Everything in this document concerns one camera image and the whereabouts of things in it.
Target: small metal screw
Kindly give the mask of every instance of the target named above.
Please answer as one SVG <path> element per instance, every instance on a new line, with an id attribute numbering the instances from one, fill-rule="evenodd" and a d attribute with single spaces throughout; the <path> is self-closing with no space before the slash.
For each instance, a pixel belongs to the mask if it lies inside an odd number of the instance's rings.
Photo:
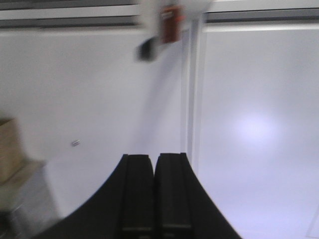
<path id="1" fill-rule="evenodd" d="M 75 140 L 71 143 L 72 147 L 78 146 L 80 144 L 79 140 Z"/>

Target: white panel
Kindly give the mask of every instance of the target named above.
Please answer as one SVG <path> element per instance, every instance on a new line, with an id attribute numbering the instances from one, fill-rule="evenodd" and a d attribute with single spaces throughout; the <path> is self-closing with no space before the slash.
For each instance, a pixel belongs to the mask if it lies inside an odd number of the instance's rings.
<path id="1" fill-rule="evenodd" d="M 305 238 L 318 206 L 319 27 L 306 27 L 205 33 L 199 179 L 244 239 Z"/>
<path id="2" fill-rule="evenodd" d="M 215 0 L 208 12 L 319 7 L 318 0 Z"/>
<path id="3" fill-rule="evenodd" d="M 180 152 L 181 42 L 137 60 L 141 31 L 0 34 L 0 117 L 18 119 L 62 216 L 107 179 L 123 153 Z M 80 145 L 71 147 L 71 142 Z"/>
<path id="4" fill-rule="evenodd" d="M 139 15 L 139 5 L 2 10 L 0 20 Z"/>

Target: metal frame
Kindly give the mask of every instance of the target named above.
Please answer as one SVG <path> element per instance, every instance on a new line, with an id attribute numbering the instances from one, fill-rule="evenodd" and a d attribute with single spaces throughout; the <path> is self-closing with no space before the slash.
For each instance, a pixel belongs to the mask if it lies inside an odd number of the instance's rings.
<path id="1" fill-rule="evenodd" d="M 300 8 L 282 10 L 253 10 L 208 12 L 206 23 L 243 22 L 243 21 L 278 21 L 278 20 L 317 20 L 319 8 Z"/>

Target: cardboard box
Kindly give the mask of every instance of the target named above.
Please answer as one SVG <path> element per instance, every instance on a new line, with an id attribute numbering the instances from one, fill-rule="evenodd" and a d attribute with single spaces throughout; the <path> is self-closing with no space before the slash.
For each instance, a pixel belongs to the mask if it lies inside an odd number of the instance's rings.
<path id="1" fill-rule="evenodd" d="M 0 119 L 0 183 L 23 165 L 23 154 L 13 119 Z"/>

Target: white wall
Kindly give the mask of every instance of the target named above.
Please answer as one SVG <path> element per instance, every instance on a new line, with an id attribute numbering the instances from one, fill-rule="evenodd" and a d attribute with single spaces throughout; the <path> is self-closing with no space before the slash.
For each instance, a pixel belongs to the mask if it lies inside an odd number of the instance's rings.
<path id="1" fill-rule="evenodd" d="M 244 239 L 302 239 L 319 204 L 319 25 L 205 29 L 199 179 Z"/>
<path id="2" fill-rule="evenodd" d="M 48 161 L 62 216 L 123 153 L 155 163 L 181 151 L 181 42 L 145 63 L 136 60 L 144 40 L 136 29 L 0 32 L 0 117 L 17 118 L 26 155 Z"/>

